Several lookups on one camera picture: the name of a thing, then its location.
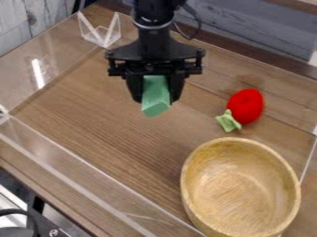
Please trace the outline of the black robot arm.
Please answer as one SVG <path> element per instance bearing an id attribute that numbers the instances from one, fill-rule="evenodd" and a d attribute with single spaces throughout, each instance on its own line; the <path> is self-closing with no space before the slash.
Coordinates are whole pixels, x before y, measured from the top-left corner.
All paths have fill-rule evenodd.
<path id="1" fill-rule="evenodd" d="M 202 20 L 187 0 L 133 0 L 131 20 L 137 29 L 137 39 L 125 45 L 107 50 L 108 75 L 125 80 L 132 99 L 140 103 L 144 92 L 144 77 L 161 76 L 166 79 L 167 103 L 175 102 L 184 86 L 184 80 L 202 73 L 202 60 L 206 50 L 180 43 L 171 36 L 175 12 L 179 8 L 194 16 L 198 26 L 191 39 L 199 32 Z"/>

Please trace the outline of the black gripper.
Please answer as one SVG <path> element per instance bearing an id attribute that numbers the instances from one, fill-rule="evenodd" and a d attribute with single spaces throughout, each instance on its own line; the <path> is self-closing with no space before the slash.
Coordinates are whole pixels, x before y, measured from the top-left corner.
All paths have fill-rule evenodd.
<path id="1" fill-rule="evenodd" d="M 179 42 L 172 37 L 170 28 L 139 29 L 135 41 L 107 50 L 108 75 L 125 79 L 127 89 L 136 103 L 141 101 L 141 76 L 170 75 L 167 85 L 174 103 L 182 95 L 184 77 L 202 73 L 204 56 L 206 50 Z"/>

